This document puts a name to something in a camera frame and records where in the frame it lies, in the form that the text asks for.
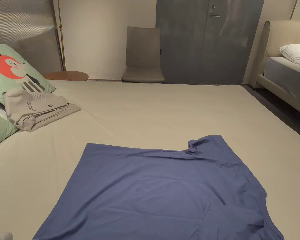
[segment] grey chair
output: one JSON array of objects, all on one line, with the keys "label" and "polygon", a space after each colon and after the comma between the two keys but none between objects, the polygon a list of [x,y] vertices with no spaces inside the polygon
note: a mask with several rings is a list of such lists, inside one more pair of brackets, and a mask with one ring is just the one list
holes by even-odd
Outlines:
[{"label": "grey chair", "polygon": [[160,68],[159,28],[127,28],[126,69],[121,80],[134,83],[164,81]]}]

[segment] door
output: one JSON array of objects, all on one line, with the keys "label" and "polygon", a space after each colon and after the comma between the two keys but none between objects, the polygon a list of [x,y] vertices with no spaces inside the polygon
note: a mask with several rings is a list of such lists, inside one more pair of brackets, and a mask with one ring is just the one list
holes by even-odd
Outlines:
[{"label": "door", "polygon": [[194,84],[207,21],[209,0],[157,0],[161,69],[167,83]]},{"label": "door", "polygon": [[241,84],[263,0],[157,0],[167,83]]},{"label": "door", "polygon": [[210,0],[201,83],[242,83],[262,6],[263,0]]}]

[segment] side table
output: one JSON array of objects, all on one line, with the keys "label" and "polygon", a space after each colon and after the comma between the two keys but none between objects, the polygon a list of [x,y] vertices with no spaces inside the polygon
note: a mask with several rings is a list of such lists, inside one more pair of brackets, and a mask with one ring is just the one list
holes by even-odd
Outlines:
[{"label": "side table", "polygon": [[61,71],[47,73],[43,76],[47,80],[63,80],[63,81],[87,81],[89,76],[84,72],[78,71]]}]

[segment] floor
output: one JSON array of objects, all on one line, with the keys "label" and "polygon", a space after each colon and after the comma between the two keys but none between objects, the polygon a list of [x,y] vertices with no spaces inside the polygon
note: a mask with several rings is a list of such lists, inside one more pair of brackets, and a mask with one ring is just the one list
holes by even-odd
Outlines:
[{"label": "floor", "polygon": [[300,112],[298,110],[267,89],[253,89],[249,85],[243,85],[243,87],[275,116],[300,135]]}]

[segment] mattress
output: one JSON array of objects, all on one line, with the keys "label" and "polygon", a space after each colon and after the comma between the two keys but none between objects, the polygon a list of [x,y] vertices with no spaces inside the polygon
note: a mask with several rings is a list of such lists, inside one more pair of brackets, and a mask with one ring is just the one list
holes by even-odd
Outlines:
[{"label": "mattress", "polygon": [[300,100],[300,65],[285,57],[270,57],[264,76]]},{"label": "mattress", "polygon": [[184,150],[222,135],[268,192],[270,217],[300,239],[300,136],[241,86],[51,81],[80,112],[0,144],[0,231],[31,239],[87,143]]}]

